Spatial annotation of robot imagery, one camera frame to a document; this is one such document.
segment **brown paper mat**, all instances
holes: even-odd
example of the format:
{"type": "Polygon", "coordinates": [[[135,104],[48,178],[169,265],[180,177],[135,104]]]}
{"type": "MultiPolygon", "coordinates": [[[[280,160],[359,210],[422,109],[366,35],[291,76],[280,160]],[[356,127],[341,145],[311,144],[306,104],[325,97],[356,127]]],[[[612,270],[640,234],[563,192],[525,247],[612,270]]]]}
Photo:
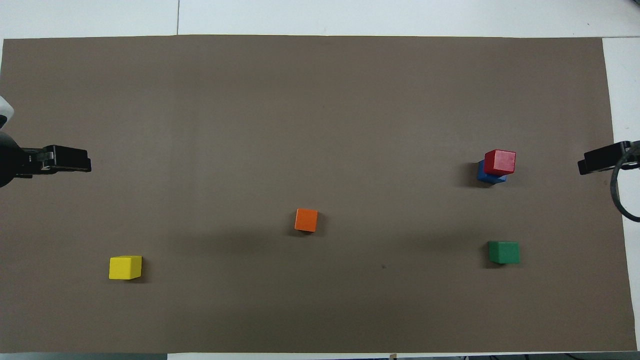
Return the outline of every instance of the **brown paper mat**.
{"type": "Polygon", "coordinates": [[[0,352],[636,348],[600,39],[7,40],[0,94],[93,161],[0,190],[0,352]]]}

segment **white robot part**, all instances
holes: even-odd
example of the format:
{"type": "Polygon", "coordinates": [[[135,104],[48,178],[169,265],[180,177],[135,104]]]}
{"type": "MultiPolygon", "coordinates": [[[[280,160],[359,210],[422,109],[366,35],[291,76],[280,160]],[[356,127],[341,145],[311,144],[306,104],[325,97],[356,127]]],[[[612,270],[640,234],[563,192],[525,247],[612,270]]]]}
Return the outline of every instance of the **white robot part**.
{"type": "Polygon", "coordinates": [[[2,129],[12,116],[13,108],[6,102],[4,97],[0,96],[0,129],[2,129]]]}

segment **yellow cube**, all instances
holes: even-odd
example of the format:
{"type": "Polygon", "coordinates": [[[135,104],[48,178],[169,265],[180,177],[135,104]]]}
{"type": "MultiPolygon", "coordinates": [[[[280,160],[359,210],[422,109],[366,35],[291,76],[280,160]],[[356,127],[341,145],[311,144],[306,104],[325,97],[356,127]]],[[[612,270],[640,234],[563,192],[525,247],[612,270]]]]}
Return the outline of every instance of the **yellow cube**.
{"type": "Polygon", "coordinates": [[[109,260],[109,279],[131,280],[142,275],[142,256],[116,256],[109,260]]]}

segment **wooden block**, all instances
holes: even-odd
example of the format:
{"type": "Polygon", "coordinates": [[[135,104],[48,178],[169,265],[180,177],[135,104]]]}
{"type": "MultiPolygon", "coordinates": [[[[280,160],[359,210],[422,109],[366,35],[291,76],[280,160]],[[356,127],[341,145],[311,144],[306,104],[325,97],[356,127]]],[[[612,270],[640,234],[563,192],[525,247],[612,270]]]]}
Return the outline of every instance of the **wooden block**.
{"type": "Polygon", "coordinates": [[[498,264],[518,264],[520,247],[513,241],[489,241],[489,260],[498,264]]]}
{"type": "Polygon", "coordinates": [[[296,224],[294,225],[294,229],[313,233],[316,231],[317,221],[317,210],[298,209],[296,211],[296,224]]]}
{"type": "Polygon", "coordinates": [[[477,179],[490,184],[498,184],[507,181],[507,175],[495,176],[484,172],[484,160],[478,163],[478,175],[477,179]]]}
{"type": "Polygon", "coordinates": [[[142,276],[142,256],[116,256],[109,260],[109,279],[131,280],[142,276]]]}
{"type": "Polygon", "coordinates": [[[513,174],[516,170],[516,153],[495,149],[484,155],[484,172],[494,176],[513,174]]]}

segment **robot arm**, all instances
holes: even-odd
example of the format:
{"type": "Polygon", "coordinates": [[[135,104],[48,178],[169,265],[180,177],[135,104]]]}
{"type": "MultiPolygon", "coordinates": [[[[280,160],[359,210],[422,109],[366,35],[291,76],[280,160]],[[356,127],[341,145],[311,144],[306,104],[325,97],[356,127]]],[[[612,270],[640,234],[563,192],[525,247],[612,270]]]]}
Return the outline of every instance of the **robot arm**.
{"type": "Polygon", "coordinates": [[[599,149],[584,153],[584,160],[578,161],[578,171],[580,175],[592,172],[612,170],[609,188],[611,199],[616,209],[627,219],[640,222],[637,217],[627,211],[620,202],[618,193],[618,172],[640,168],[640,141],[636,142],[616,142],[599,149]]]}
{"type": "MultiPolygon", "coordinates": [[[[13,116],[13,108],[0,97],[0,128],[13,116]]],[[[55,174],[59,171],[91,171],[87,151],[60,145],[43,148],[19,147],[8,134],[0,131],[0,187],[16,177],[55,174]]]]}

